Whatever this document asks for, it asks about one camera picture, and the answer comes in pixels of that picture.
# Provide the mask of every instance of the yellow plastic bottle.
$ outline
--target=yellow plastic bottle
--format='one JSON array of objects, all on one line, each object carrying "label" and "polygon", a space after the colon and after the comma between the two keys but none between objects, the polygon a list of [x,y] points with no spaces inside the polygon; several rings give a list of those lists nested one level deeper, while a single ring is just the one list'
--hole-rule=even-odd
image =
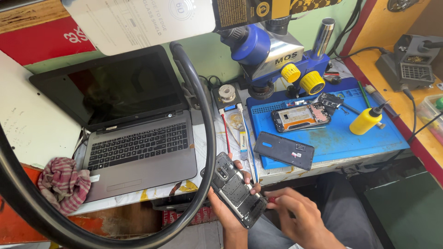
[{"label": "yellow plastic bottle", "polygon": [[379,107],[368,108],[364,110],[349,126],[349,130],[355,135],[363,135],[369,129],[371,129],[375,124],[380,122],[381,120],[381,112],[383,110],[383,106],[385,104],[380,105]]}]

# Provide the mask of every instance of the laptop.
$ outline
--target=laptop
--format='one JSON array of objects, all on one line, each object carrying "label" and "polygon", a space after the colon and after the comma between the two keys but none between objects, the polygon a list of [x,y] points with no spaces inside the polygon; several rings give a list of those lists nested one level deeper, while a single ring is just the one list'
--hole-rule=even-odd
[{"label": "laptop", "polygon": [[85,202],[197,175],[189,107],[158,45],[36,74],[29,81],[91,132]]}]

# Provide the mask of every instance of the laptop screen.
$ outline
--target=laptop screen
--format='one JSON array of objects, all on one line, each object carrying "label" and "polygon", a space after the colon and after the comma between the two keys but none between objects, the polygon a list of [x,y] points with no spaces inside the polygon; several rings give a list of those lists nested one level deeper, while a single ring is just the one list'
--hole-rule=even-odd
[{"label": "laptop screen", "polygon": [[158,52],[68,73],[45,84],[88,125],[180,104]]}]

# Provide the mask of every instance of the gray trousers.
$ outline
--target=gray trousers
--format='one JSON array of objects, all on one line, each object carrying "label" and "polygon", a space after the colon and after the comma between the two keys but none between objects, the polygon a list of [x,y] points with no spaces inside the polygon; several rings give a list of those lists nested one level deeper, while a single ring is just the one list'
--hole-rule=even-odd
[{"label": "gray trousers", "polygon": [[[322,174],[317,181],[317,207],[325,227],[352,249],[383,249],[366,212],[344,175]],[[262,215],[248,231],[249,249],[288,249],[296,241],[283,235]]]}]

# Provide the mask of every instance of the person's hand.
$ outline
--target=person's hand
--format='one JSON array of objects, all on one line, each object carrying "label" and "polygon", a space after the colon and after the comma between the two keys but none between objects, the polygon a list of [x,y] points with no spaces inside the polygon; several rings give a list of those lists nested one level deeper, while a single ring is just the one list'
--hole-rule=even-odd
[{"label": "person's hand", "polygon": [[[309,198],[288,187],[264,194],[276,198],[275,203],[268,203],[267,208],[278,212],[282,232],[295,243],[304,249],[345,248],[326,229],[317,205]],[[295,215],[295,219],[289,217],[289,211]]]},{"label": "person's hand", "polygon": [[[228,153],[228,156],[230,159],[232,159],[232,153]],[[243,169],[243,165],[239,160],[235,160],[234,165],[240,170]],[[241,172],[243,172],[245,183],[249,184],[251,182],[251,174],[244,170]],[[260,192],[260,190],[260,184],[256,183],[250,192],[252,195],[254,195]],[[208,199],[211,202],[212,211],[215,213],[215,215],[217,215],[224,229],[229,232],[247,231],[246,228],[244,228],[243,225],[237,220],[231,210],[218,198],[217,194],[214,193],[212,187],[209,189]]]}]

